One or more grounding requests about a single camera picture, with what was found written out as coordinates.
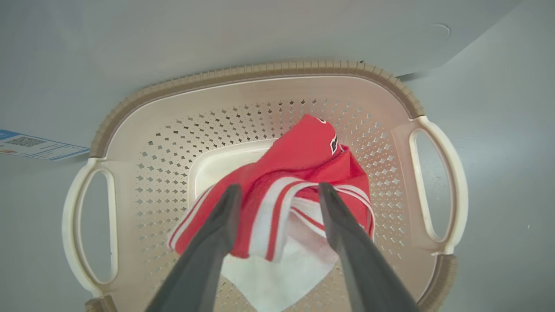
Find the basket handle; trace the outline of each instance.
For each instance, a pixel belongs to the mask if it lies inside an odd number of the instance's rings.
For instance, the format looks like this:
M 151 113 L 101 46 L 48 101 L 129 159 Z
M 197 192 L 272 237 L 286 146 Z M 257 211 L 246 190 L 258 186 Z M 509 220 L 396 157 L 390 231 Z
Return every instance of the basket handle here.
M 108 281 L 100 281 L 92 271 L 85 251 L 81 236 L 81 213 L 83 200 L 90 181 L 95 174 L 102 173 L 108 182 L 108 208 L 110 222 L 110 252 L 111 276 Z M 65 257 L 69 267 L 84 289 L 94 297 L 101 297 L 105 286 L 111 283 L 118 272 L 118 241 L 115 210 L 115 180 L 114 175 L 102 164 L 99 158 L 89 158 L 87 164 L 79 170 L 69 188 L 65 198 L 62 214 L 62 241 Z
M 435 123 L 430 122 L 426 116 L 420 116 L 415 120 L 418 126 L 411 133 L 409 143 L 426 231 L 433 241 L 439 243 L 442 253 L 452 254 L 455 246 L 461 241 L 468 217 L 468 186 L 466 184 L 465 171 L 457 151 L 445 133 Z M 418 160 L 418 151 L 416 149 L 416 135 L 419 131 L 426 133 L 436 147 L 446 168 L 449 180 L 451 215 L 447 232 L 443 238 L 436 235 L 430 218 L 430 210 Z

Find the beige plastic basket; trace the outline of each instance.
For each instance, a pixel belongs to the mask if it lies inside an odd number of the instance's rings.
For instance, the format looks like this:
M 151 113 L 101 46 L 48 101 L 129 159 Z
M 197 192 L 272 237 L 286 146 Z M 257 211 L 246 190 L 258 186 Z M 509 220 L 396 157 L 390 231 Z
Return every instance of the beige plastic basket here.
M 356 62 L 279 62 L 228 68 L 144 88 L 108 115 L 87 165 L 66 199 L 62 234 L 70 267 L 95 299 L 90 311 L 136 312 L 176 262 L 167 233 L 186 212 L 202 181 L 195 160 L 251 147 L 263 151 L 303 114 L 334 125 L 368 173 L 376 214 L 375 243 L 423 310 L 437 310 L 455 278 L 452 255 L 464 231 L 468 192 L 461 162 L 447 137 L 429 122 L 412 93 L 393 75 Z M 451 186 L 447 234 L 433 231 L 415 134 L 435 144 Z M 239 163 L 230 162 L 228 170 Z M 108 179 L 112 278 L 92 272 L 80 236 L 87 186 Z M 216 172 L 211 179 L 224 172 Z M 214 309 L 254 310 L 221 278 Z M 350 310 L 341 266 L 288 311 Z

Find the blue and white label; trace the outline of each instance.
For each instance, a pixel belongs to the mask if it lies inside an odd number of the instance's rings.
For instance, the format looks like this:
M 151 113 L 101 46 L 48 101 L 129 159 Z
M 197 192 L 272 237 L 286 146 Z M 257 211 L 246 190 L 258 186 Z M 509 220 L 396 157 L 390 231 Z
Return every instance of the blue and white label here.
M 86 147 L 0 129 L 0 154 L 56 161 L 88 152 Z

